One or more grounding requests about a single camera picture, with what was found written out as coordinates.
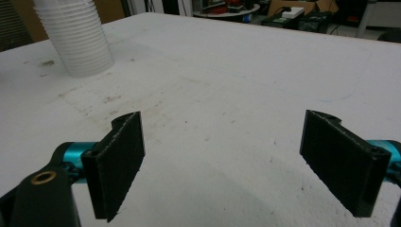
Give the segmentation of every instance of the stacked white plastic cups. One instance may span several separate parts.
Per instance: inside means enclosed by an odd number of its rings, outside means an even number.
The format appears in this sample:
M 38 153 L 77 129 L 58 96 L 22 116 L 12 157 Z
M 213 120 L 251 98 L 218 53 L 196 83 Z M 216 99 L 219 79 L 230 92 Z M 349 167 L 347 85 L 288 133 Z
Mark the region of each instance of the stacked white plastic cups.
M 92 0 L 34 0 L 51 43 L 71 76 L 105 71 L 114 61 Z

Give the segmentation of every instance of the cardboard box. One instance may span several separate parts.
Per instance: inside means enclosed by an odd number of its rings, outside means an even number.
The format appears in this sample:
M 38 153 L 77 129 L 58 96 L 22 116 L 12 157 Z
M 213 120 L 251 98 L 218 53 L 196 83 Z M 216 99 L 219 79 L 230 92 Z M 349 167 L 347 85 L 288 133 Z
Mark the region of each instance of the cardboard box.
M 336 0 L 319 0 L 317 2 L 272 0 L 270 3 L 268 17 L 273 16 L 282 7 L 304 8 L 305 15 L 313 10 L 331 11 L 333 13 L 339 10 L 339 7 L 336 4 Z

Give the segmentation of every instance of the bolt hole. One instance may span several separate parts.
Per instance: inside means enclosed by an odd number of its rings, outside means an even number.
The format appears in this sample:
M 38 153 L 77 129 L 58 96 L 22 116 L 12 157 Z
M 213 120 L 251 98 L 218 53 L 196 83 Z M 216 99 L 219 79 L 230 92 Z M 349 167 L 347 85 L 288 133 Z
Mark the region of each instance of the bolt hole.
M 53 170 L 42 172 L 34 176 L 30 182 L 34 185 L 48 183 L 52 181 L 56 177 L 56 175 L 57 173 Z

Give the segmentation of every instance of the white tabletop surface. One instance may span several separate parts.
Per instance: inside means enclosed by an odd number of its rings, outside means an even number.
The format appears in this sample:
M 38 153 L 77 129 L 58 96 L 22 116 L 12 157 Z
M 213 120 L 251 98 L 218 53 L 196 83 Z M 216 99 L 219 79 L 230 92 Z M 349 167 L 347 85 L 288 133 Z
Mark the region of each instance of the white tabletop surface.
M 401 140 L 401 45 L 151 13 L 104 30 L 115 64 L 88 78 L 49 41 L 0 53 L 1 195 L 141 111 L 147 156 L 120 213 L 96 220 L 73 185 L 82 226 L 389 226 L 397 186 L 353 218 L 299 148 L 306 109 Z

